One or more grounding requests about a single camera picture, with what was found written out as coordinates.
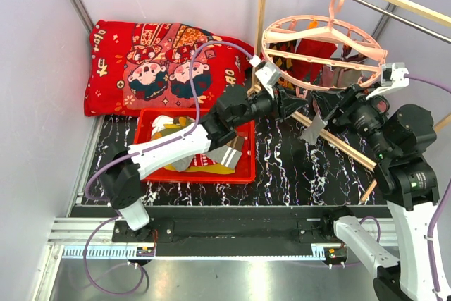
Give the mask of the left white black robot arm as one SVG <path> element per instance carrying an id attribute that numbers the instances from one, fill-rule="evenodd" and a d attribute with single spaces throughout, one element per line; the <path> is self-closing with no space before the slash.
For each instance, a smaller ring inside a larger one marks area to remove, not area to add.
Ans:
<path id="1" fill-rule="evenodd" d="M 283 121 L 305 103 L 281 85 L 252 96 L 242 86 L 227 87 L 206 114 L 178 132 L 129 147 L 109 147 L 106 163 L 98 171 L 99 182 L 111 207 L 127 222 L 128 234 L 143 242 L 152 234 L 141 200 L 144 178 L 175 161 L 226 145 L 241 125 L 263 116 Z"/>

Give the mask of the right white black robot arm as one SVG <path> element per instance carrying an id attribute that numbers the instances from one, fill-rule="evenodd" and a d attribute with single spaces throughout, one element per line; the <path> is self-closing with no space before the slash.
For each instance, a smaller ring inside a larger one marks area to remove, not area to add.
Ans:
<path id="1" fill-rule="evenodd" d="M 405 104 L 388 116 L 384 98 L 358 85 L 312 92 L 322 121 L 357 131 L 376 157 L 373 176 L 395 227 L 398 255 L 387 252 L 349 209 L 339 207 L 320 224 L 328 242 L 341 240 L 373 279 L 379 300 L 449 300 L 436 225 L 447 195 L 424 152 L 437 135 L 430 111 Z"/>

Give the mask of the pink round clip hanger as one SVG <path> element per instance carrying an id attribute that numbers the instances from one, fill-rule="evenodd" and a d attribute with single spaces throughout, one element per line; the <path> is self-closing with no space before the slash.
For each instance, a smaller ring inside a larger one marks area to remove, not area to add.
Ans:
<path id="1" fill-rule="evenodd" d="M 325 26 L 323 21 L 312 20 L 300 20 L 296 25 L 293 25 L 290 21 L 288 21 L 289 17 L 290 16 L 277 20 L 281 22 L 280 28 L 286 30 L 293 28 L 295 31 L 301 32 L 304 30 L 312 30 L 314 28 Z M 332 59 L 334 61 L 358 63 L 365 66 L 377 66 L 376 61 L 365 57 L 355 49 L 341 43 L 319 42 L 304 38 L 279 43 L 269 43 L 267 47 L 274 51 L 284 51 L 290 54 L 302 54 Z M 295 90 L 299 97 L 305 96 L 309 90 L 329 90 L 330 88 L 336 88 L 320 86 L 321 70 L 324 64 L 308 63 L 305 61 L 283 58 L 282 56 L 273 56 L 269 62 L 273 63 L 280 72 L 278 83 L 283 87 Z M 365 87 L 363 85 L 364 82 L 366 82 L 372 74 L 365 70 L 361 70 L 361 72 L 362 77 L 356 84 Z"/>

